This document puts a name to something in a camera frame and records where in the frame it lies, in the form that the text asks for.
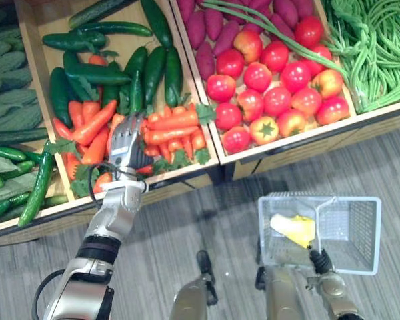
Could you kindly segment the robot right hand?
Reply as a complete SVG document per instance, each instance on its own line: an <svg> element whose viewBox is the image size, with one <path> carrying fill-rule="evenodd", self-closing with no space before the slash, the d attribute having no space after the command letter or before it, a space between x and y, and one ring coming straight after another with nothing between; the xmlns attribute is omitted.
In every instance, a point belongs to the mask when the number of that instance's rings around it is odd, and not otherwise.
<svg viewBox="0 0 400 320"><path fill-rule="evenodd" d="M325 249L321 251L311 249L309 251L309 258L314 266L316 274L324 275L329 272L334 272L333 263Z"/></svg>

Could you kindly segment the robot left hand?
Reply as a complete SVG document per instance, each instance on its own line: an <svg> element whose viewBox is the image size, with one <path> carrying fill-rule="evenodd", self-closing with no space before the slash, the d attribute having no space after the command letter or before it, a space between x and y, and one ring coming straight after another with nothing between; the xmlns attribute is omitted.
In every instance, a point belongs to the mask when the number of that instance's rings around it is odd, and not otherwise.
<svg viewBox="0 0 400 320"><path fill-rule="evenodd" d="M144 115L134 113L127 116L112 134L109 162L123 172L135 173L154 162L154 158L146 155L142 148L141 124Z"/></svg>

